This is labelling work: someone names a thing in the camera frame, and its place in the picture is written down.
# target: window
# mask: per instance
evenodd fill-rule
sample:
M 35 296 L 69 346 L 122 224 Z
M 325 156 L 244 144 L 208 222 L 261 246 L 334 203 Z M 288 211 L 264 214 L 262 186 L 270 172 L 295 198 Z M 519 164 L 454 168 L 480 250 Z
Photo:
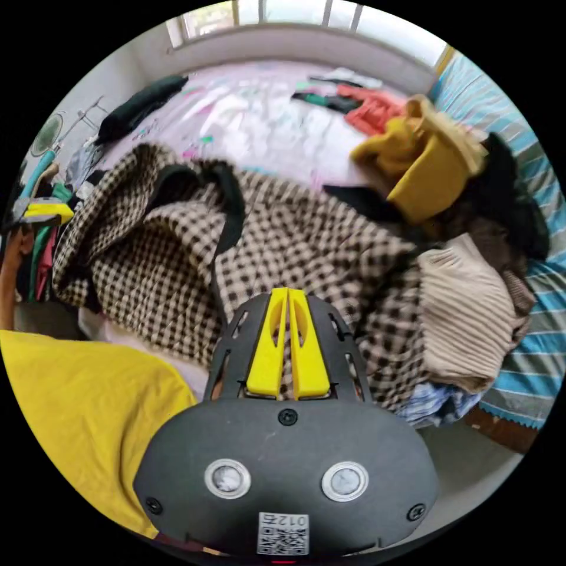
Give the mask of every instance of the window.
M 445 41 L 418 25 L 348 0 L 230 0 L 192 10 L 166 22 L 171 45 L 238 25 L 296 23 L 365 35 L 434 67 Z
M 397 47 L 429 65 L 435 65 L 446 48 L 446 41 L 418 25 L 368 6 L 361 11 L 356 31 Z
M 179 20 L 177 18 L 168 19 L 165 24 L 167 25 L 172 47 L 176 48 L 183 45 L 183 34 L 179 27 Z
M 259 23 L 258 0 L 238 0 L 238 18 L 240 25 Z
M 322 24 L 326 0 L 265 0 L 266 22 Z
M 219 2 L 183 15 L 187 37 L 198 37 L 212 31 L 234 27 L 232 2 Z
M 333 0 L 328 26 L 331 28 L 350 29 L 354 21 L 356 8 L 357 4 L 355 2 Z

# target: black and white checkered fabric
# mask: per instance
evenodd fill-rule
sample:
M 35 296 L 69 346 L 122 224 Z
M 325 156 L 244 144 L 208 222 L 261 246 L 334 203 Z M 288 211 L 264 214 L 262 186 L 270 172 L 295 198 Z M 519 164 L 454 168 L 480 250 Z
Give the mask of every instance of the black and white checkered fabric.
M 188 165 L 158 191 L 160 172 Z M 141 339 L 208 367 L 221 333 L 257 293 L 299 288 L 332 303 L 357 336 L 376 402 L 397 410 L 425 379 L 415 246 L 308 186 L 233 169 L 245 202 L 236 245 L 212 261 L 225 223 L 222 191 L 203 183 L 218 162 L 182 161 L 142 144 L 108 172 L 63 234 L 53 266 L 57 296 L 83 306 L 94 288 L 103 312 Z M 290 364 L 281 398 L 292 398 Z

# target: pink bedsheet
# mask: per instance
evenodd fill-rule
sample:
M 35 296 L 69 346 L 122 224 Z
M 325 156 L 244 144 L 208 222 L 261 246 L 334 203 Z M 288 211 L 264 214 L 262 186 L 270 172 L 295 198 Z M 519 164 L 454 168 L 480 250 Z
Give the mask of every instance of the pink bedsheet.
M 348 155 L 365 136 L 338 112 L 291 100 L 308 87 L 309 75 L 330 70 L 261 61 L 191 73 L 183 91 L 109 149 L 98 167 L 111 168 L 134 145 L 151 140 L 187 157 L 225 157 L 314 187 L 364 184 Z

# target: yellow clothing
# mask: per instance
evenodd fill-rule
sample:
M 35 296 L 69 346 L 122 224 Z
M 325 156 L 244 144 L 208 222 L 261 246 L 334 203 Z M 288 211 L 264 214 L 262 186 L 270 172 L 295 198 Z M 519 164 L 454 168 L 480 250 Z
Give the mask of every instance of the yellow clothing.
M 93 507 L 157 534 L 132 483 L 159 427 L 196 400 L 177 371 L 128 346 L 0 331 L 6 372 L 47 456 Z
M 423 96 L 411 98 L 406 113 L 389 120 L 384 134 L 356 147 L 351 158 L 373 162 L 397 181 L 387 200 L 417 225 L 454 203 L 468 179 L 482 171 L 487 152 Z

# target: beige knit sweater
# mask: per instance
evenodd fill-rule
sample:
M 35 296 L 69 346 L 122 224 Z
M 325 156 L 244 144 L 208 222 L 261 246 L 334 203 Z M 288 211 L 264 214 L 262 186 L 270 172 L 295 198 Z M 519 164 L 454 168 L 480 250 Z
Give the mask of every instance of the beige knit sweater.
M 419 256 L 424 360 L 431 381 L 485 390 L 512 347 L 515 310 L 469 234 Z

